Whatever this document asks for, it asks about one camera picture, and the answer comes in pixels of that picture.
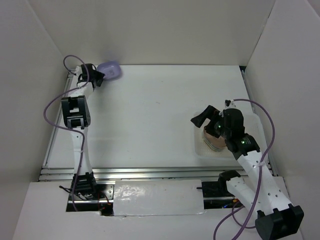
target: white enclosure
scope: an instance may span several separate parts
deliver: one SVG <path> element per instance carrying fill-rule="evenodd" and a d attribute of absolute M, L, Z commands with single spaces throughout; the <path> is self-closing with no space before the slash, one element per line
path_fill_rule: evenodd
<path fill-rule="evenodd" d="M 57 188 L 59 184 L 36 181 L 43 165 L 49 168 L 73 167 L 68 146 L 67 150 L 62 150 L 59 145 L 68 144 L 63 133 L 56 133 L 55 138 L 60 140 L 53 142 L 50 155 L 46 158 L 53 129 L 43 119 L 45 105 L 66 85 L 67 71 L 62 60 L 67 54 L 77 55 L 87 63 L 116 60 L 122 65 L 123 77 L 118 82 L 103 85 L 100 94 L 96 95 L 96 102 L 89 103 L 93 108 L 99 99 L 114 101 L 110 112 L 101 113 L 107 120 L 105 124 L 110 124 L 109 128 L 103 129 L 103 136 L 119 124 L 130 124 L 124 115 L 127 111 L 130 115 L 135 114 L 130 104 L 138 106 L 141 112 L 141 116 L 132 117 L 134 121 L 143 119 L 150 110 L 154 119 L 159 119 L 154 124 L 167 127 L 160 131 L 152 125 L 141 124 L 132 132 L 122 128 L 118 142 L 120 144 L 125 139 L 125 151 L 122 152 L 120 145 L 105 149 L 107 157 L 111 156 L 112 167 L 218 166 L 240 169 L 236 162 L 211 164 L 195 160 L 194 150 L 190 149 L 193 129 L 180 122 L 185 118 L 188 121 L 190 115 L 192 117 L 194 112 L 209 104 L 222 108 L 224 99 L 251 98 L 261 103 L 275 123 L 276 141 L 269 160 L 274 172 L 280 176 L 276 177 L 277 182 L 285 192 L 281 178 L 284 177 L 291 201 L 304 210 L 300 228 L 303 239 L 319 238 L 320 210 L 315 204 L 320 197 L 317 184 L 320 168 L 320 131 L 317 124 L 320 90 L 319 1 L 3 0 L 0 2 L 0 12 L 0 69 L 3 78 L 0 89 L 1 239 L 66 237 L 62 232 L 56 234 L 58 230 L 54 226 L 41 226 L 44 219 L 50 219 L 49 216 L 52 216 L 52 221 L 47 222 L 49 224 L 64 219 L 57 228 L 68 228 L 68 221 L 76 218 L 80 225 L 70 224 L 71 230 L 66 233 L 69 236 L 72 236 L 74 229 L 82 228 L 86 229 L 85 232 L 80 231 L 83 236 L 87 234 L 87 237 L 94 238 L 90 233 L 95 232 L 94 221 L 99 218 L 98 228 L 102 229 L 108 223 L 103 230 L 107 232 L 108 226 L 111 226 L 114 239 L 123 237 L 117 226 L 137 227 L 140 230 L 150 228 L 157 232 L 154 225 L 161 222 L 164 228 L 168 228 L 179 221 L 181 223 L 177 223 L 177 229 L 189 228 L 189 234 L 177 236 L 177 232 L 172 232 L 173 235 L 170 235 L 170 230 L 162 230 L 158 232 L 159 239 L 196 239 L 196 236 L 211 239 L 219 220 L 229 213 L 221 209 L 193 216 L 192 219 L 171 217 L 168 222 L 163 216 L 150 222 L 149 218 L 112 221 L 109 218 L 102 220 L 98 215 L 89 216 L 88 213 L 80 213 L 83 217 L 66 213 L 66 193 Z M 69 60 L 68 64 L 73 68 L 79 62 Z M 239 66 L 247 66 L 244 79 Z M 156 89 L 158 95 L 148 92 L 152 89 Z M 139 97 L 131 100 L 130 93 Z M 56 118 L 58 106 L 56 103 L 49 110 L 50 119 Z M 241 107 L 252 111 L 249 104 Z M 271 139 L 268 119 L 259 109 L 256 112 L 268 142 Z M 162 116 L 172 118 L 161 121 Z M 179 139 L 171 137 L 175 129 L 182 135 L 182 142 L 176 145 Z M 140 138 L 130 145 L 135 140 L 133 136 L 140 132 Z M 160 133 L 160 138 L 147 145 L 148 149 L 154 147 L 154 150 L 139 151 L 144 138 L 150 138 L 154 133 Z M 103 149 L 104 144 L 99 143 L 97 148 Z M 101 159 L 101 156 L 96 156 L 95 168 L 108 167 Z M 88 228 L 84 219 L 87 217 L 92 219 Z M 226 224 L 225 231 L 228 227 L 234 231 L 238 229 L 231 220 Z M 229 232 L 224 235 L 224 230 L 220 230 L 221 238 L 233 236 Z M 299 232 L 288 239 L 302 239 L 301 234 Z M 103 232 L 96 236 L 103 237 Z M 257 236 L 256 232 L 247 231 L 243 239 L 258 239 Z M 146 231 L 141 239 L 151 238 L 153 236 Z"/>

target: white cable tie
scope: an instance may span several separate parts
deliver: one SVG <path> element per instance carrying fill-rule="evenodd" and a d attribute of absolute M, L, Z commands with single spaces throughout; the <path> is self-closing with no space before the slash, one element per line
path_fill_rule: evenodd
<path fill-rule="evenodd" d="M 260 166 L 263 166 L 263 165 L 266 165 L 266 162 L 264 160 L 260 161 L 257 165 L 253 165 L 252 167 L 253 168 L 259 168 Z"/>

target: purple object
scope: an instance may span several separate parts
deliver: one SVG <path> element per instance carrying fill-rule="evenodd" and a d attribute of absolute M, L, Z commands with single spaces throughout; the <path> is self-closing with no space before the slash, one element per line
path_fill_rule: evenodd
<path fill-rule="evenodd" d="M 105 74 L 103 77 L 106 80 L 116 79 L 121 76 L 121 68 L 116 61 L 107 61 L 98 65 L 96 70 Z"/>

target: transparent plastic container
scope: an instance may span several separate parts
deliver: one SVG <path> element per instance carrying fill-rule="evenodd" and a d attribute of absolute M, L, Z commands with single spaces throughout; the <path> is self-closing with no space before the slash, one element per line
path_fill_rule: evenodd
<path fill-rule="evenodd" d="M 198 116 L 201 112 L 196 112 L 194 116 Z M 266 137 L 258 115 L 250 112 L 242 112 L 244 118 L 245 133 L 254 137 L 263 153 L 267 149 Z M 201 128 L 194 126 L 194 153 L 199 159 L 206 160 L 234 160 L 233 154 L 225 147 L 222 151 L 212 150 L 203 139 L 204 127 L 209 123 L 207 119 Z"/>

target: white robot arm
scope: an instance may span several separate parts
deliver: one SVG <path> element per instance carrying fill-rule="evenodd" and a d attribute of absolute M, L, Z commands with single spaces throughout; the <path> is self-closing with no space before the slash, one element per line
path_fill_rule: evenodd
<path fill-rule="evenodd" d="M 71 136 L 74 149 L 74 175 L 71 188 L 75 185 L 74 192 L 76 195 L 81 194 L 83 196 L 94 196 L 97 193 L 97 183 L 90 164 L 88 152 L 88 126 L 91 123 L 91 117 L 87 105 L 87 99 L 94 92 L 97 86 L 101 86 L 105 75 L 96 71 L 93 64 L 86 64 L 86 67 L 89 73 L 89 80 L 85 66 L 81 65 L 82 73 L 79 74 L 79 69 L 76 70 L 78 76 L 77 86 L 79 89 L 74 91 L 70 96 L 63 97 L 61 99 L 61 107 L 64 124 L 68 129 L 72 129 Z M 78 172 L 81 153 L 82 162 Z"/>
<path fill-rule="evenodd" d="M 77 86 L 83 86 L 85 82 L 79 83 Z M 94 88 L 92 84 L 87 84 L 85 87 L 80 88 L 79 90 L 75 91 L 70 95 L 71 98 L 77 98 L 79 96 L 85 96 L 85 99 L 88 99 L 89 96 L 94 92 Z M 82 164 L 80 168 L 79 175 L 85 175 L 86 173 L 91 174 L 92 167 L 89 160 L 89 152 L 88 152 L 88 127 L 84 127 L 84 122 L 82 120 L 83 127 L 77 127 L 78 131 L 84 134 L 84 146 L 83 146 L 83 157 L 82 157 Z M 80 161 L 80 154 L 81 154 L 81 145 L 83 141 L 83 137 L 81 134 L 71 131 L 72 142 L 73 142 L 73 149 L 74 149 L 74 171 L 73 173 L 77 173 L 77 168 L 79 166 Z"/>
<path fill-rule="evenodd" d="M 261 162 L 262 153 L 255 139 L 245 133 L 244 117 L 231 101 L 225 101 L 226 108 L 220 112 L 208 106 L 204 112 L 191 119 L 198 128 L 206 119 L 210 122 L 205 131 L 225 140 L 228 150 L 243 167 L 255 190 L 260 185 L 257 202 L 252 217 L 255 227 L 263 240 L 276 240 L 295 234 L 304 217 L 300 206 L 293 206 L 291 201 L 281 192 L 268 167 Z M 223 192 L 234 195 L 250 210 L 256 193 L 251 190 L 235 170 L 219 175 L 220 188 Z"/>

